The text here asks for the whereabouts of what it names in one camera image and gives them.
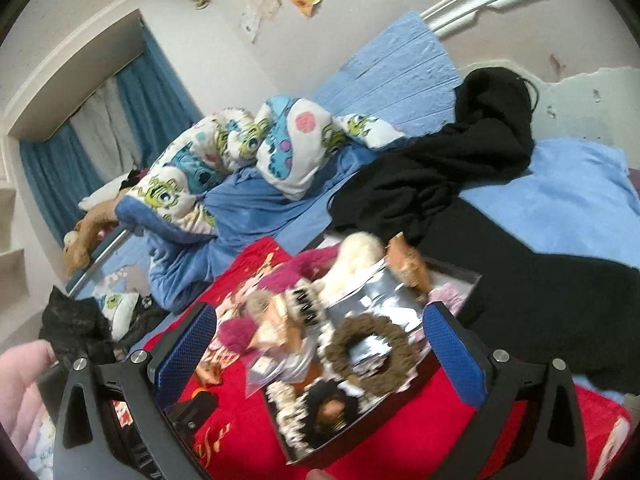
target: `finger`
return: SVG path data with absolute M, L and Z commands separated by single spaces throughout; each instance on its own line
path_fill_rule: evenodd
M 335 478 L 325 471 L 313 469 L 306 474 L 306 480 L 335 480 Z
M 17 373 L 24 387 L 47 370 L 55 361 L 55 354 L 48 341 L 39 339 L 9 348 L 0 357 L 0 369 Z

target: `blue padded grip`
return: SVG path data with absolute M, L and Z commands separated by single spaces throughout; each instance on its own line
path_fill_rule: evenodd
M 180 398 L 215 333 L 216 311 L 206 305 L 156 371 L 156 401 L 161 409 Z
M 460 400 L 475 408 L 482 406 L 487 396 L 484 370 L 434 303 L 422 312 L 422 330 Z

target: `person's hand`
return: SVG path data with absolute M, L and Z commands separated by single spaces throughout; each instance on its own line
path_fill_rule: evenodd
M 44 340 L 9 348 L 0 356 L 0 424 L 18 451 L 44 412 L 36 377 L 55 361 L 51 345 Z
M 320 469 L 313 469 L 306 474 L 306 480 L 335 480 L 335 478 Z

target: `black fabric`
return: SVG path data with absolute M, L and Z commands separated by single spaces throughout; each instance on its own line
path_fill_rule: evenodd
M 598 258 L 536 254 L 455 198 L 420 252 L 482 275 L 458 316 L 489 348 L 564 359 L 597 387 L 640 393 L 640 274 Z
M 42 313 L 39 337 L 51 343 L 66 370 L 70 370 L 73 362 L 82 356 L 98 365 L 114 363 L 116 356 L 124 358 L 131 346 L 154 329 L 167 314 L 154 301 L 141 298 L 135 307 L 129 331 L 114 343 L 109 322 L 94 298 L 72 300 L 54 286 Z
M 331 229 L 420 239 L 431 217 L 469 180 L 510 179 L 533 151 L 524 81 L 505 68 L 475 70 L 456 88 L 455 124 L 380 156 L 334 196 Z
M 458 123 L 383 154 L 338 191 L 332 227 L 384 241 L 404 232 L 425 256 L 481 274 L 459 320 L 489 348 L 533 363 L 561 357 L 596 386 L 637 394 L 638 271 L 533 253 L 456 196 L 466 180 L 517 176 L 532 151 L 524 84 L 479 72 L 456 89 Z
M 137 186 L 140 180 L 142 180 L 142 177 L 140 177 L 141 173 L 142 173 L 142 170 L 129 171 L 129 174 L 127 175 L 126 179 L 120 183 L 119 191 L 122 191 L 123 189 L 128 189 L 129 187 Z
M 97 301 L 72 300 L 55 286 L 42 313 L 40 339 L 51 343 L 67 369 L 80 356 L 87 356 L 95 364 L 115 362 L 109 322 Z

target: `brown stuffed animal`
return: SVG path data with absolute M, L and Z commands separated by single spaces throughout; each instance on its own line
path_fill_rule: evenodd
M 75 231 L 78 231 L 78 237 L 62 251 L 62 263 L 68 278 L 71 278 L 76 270 L 89 266 L 90 254 L 96 247 L 98 233 L 105 224 L 118 222 L 115 214 L 116 205 L 128 190 L 129 188 L 122 189 L 116 198 L 95 205 L 76 224 Z
M 386 262 L 406 286 L 422 294 L 428 294 L 431 291 L 429 269 L 418 249 L 411 247 L 402 233 L 398 233 L 389 240 L 386 246 Z

